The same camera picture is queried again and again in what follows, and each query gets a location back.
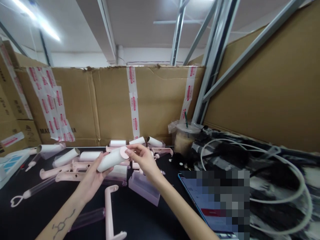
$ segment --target black table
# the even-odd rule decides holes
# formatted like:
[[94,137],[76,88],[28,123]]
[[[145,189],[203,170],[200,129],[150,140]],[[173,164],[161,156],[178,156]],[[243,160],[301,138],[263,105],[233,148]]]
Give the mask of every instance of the black table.
[[[105,151],[105,148],[79,148],[83,151]],[[58,155],[68,152],[65,149]],[[193,208],[183,185],[178,179],[179,171],[168,161],[170,155],[157,160],[159,168],[165,171],[166,179],[175,187],[187,203]],[[24,199],[15,208],[11,208],[10,200],[22,195],[26,190],[42,182],[40,169],[52,169],[54,157],[39,160],[28,172],[21,170],[11,177],[0,190],[0,239],[34,240],[49,223],[62,205],[78,186],[78,182],[61,181],[53,183],[29,199]],[[128,179],[133,169],[128,171]],[[81,213],[86,213],[105,206],[104,190],[101,186],[93,199],[84,207]],[[127,232],[126,239],[189,239],[179,221],[160,197],[158,207],[132,191],[129,187],[120,187],[111,194],[114,234]],[[88,226],[71,231],[64,238],[69,239],[105,239],[105,221],[99,221]]]

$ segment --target fluorescent light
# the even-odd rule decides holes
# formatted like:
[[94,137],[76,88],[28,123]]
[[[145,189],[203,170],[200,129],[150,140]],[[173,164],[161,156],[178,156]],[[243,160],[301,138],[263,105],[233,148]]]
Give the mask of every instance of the fluorescent light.
[[56,32],[53,30],[53,28],[48,24],[48,22],[43,19],[39,14],[38,17],[36,17],[36,15],[34,15],[33,12],[30,11],[29,8],[27,8],[22,2],[20,2],[19,0],[12,0],[22,11],[24,11],[26,14],[29,15],[29,17],[32,20],[37,20],[40,24],[40,26],[54,39],[60,41],[60,38],[58,37],[58,35],[56,34]]
[[56,32],[52,29],[52,27],[50,27],[50,25],[48,24],[48,22],[46,20],[44,20],[43,18],[39,19],[39,23],[41,25],[41,27],[54,39],[60,41],[60,38],[58,37],[58,35],[56,34]]
[[29,15],[32,20],[36,20],[36,16],[19,0],[12,0],[22,11]]

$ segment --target ceiling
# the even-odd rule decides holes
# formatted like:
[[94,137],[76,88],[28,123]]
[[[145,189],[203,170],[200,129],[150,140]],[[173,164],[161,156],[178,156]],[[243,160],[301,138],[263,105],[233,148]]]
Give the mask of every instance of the ceiling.
[[[288,1],[241,0],[232,31],[259,20]],[[26,14],[22,14],[12,0],[0,0],[0,2],[6,6],[0,5],[0,20],[16,41],[33,50],[42,51],[39,31],[32,20]],[[179,0],[106,0],[106,2],[117,45],[172,47],[175,25],[154,25],[153,21],[176,20]],[[40,11],[60,37],[60,41],[47,37],[51,51],[101,52],[76,0],[37,0],[37,3]],[[212,0],[190,0],[186,7],[185,20],[203,20],[211,4]],[[184,24],[180,47],[189,48],[199,28],[200,24]],[[209,31],[207,28],[198,48],[205,47]]]

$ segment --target forearm tattoo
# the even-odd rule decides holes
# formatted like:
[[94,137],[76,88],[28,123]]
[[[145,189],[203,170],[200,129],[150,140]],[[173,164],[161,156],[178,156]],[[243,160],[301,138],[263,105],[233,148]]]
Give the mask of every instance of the forearm tattoo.
[[58,234],[58,232],[62,231],[64,229],[64,227],[66,226],[65,224],[65,221],[68,219],[68,218],[71,218],[72,215],[74,214],[76,210],[74,209],[73,212],[71,213],[71,215],[69,217],[67,217],[63,222],[60,222],[57,226],[55,226],[54,224],[52,225],[52,229],[54,228],[57,228],[58,231],[56,232],[56,234],[53,236],[53,239],[56,238],[56,235]]

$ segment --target cardboard box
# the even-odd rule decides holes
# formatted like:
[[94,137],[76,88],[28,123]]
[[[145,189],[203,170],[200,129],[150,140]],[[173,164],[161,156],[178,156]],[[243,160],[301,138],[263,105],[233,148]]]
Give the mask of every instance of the cardboard box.
[[[75,142],[66,142],[69,147],[99,146],[100,130],[91,71],[76,68],[52,68],[56,83],[62,87],[66,112]],[[26,68],[16,69],[23,90],[26,93],[37,130],[43,144],[53,144],[43,111],[31,84]]]
[[28,147],[37,147],[41,143],[38,130],[33,120],[17,120],[21,131],[24,134]]
[[[171,144],[168,124],[180,119],[189,67],[135,67],[140,136]],[[188,119],[192,119],[204,74],[198,67]],[[101,146],[111,139],[133,139],[126,67],[93,70]]]
[[37,60],[28,58],[20,53],[17,53],[13,50],[10,41],[3,41],[3,44],[8,52],[8,55],[11,59],[12,65],[14,68],[19,67],[47,67],[46,64],[39,62]]
[[[320,1],[295,12],[210,99],[204,124],[320,152],[319,12]],[[258,33],[227,46],[219,77]]]
[[32,119],[29,106],[17,78],[9,54],[0,39],[0,85],[16,119]]
[[0,157],[28,147],[17,120],[0,123]]
[[9,105],[7,96],[0,85],[0,123],[13,120],[15,120],[13,111]]

